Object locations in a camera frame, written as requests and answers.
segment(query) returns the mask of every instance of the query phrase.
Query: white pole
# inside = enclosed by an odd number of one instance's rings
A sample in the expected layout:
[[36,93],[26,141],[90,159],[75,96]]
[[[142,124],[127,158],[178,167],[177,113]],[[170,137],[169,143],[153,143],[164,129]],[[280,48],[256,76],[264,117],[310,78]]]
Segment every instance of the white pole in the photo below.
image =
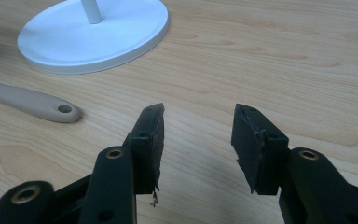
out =
[[97,24],[103,20],[100,9],[98,9],[97,0],[81,0],[81,3],[90,24]]

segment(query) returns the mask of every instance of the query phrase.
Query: white circular stand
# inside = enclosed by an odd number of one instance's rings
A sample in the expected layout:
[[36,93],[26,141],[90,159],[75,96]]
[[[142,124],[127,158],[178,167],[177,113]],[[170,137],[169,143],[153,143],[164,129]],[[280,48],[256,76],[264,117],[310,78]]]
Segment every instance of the white circular stand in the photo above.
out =
[[148,52],[168,24],[168,10],[159,0],[68,0],[31,19],[18,46],[37,69],[85,74]]

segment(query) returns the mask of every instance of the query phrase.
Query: white round base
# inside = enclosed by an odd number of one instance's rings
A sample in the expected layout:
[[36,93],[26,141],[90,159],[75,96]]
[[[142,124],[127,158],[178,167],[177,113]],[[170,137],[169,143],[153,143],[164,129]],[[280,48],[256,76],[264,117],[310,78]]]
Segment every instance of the white round base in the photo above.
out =
[[18,39],[37,69],[85,74],[127,63],[155,47],[168,30],[159,0],[98,0],[103,21],[90,24],[80,0],[59,3],[31,19]]

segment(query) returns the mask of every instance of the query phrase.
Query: light wood surface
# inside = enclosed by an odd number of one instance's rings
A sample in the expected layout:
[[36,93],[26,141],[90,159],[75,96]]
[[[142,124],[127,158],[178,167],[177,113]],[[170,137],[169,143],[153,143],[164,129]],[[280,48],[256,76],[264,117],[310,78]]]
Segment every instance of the light wood surface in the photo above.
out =
[[83,76],[34,70],[22,26],[57,0],[0,0],[0,82],[56,95],[83,118],[60,124],[0,105],[0,197],[28,180],[60,189],[119,146],[142,109],[164,103],[156,208],[138,223],[283,223],[278,196],[251,194],[229,141],[236,103],[328,156],[358,186],[358,0],[163,0],[170,30],[120,67]]

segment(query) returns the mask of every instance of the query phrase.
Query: utensil handle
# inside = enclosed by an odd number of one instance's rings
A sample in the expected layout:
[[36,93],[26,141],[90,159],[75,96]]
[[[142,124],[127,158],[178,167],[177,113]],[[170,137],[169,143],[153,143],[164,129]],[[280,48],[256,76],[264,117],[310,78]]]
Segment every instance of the utensil handle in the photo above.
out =
[[55,122],[75,122],[81,115],[75,105],[61,98],[4,84],[0,84],[0,103]]

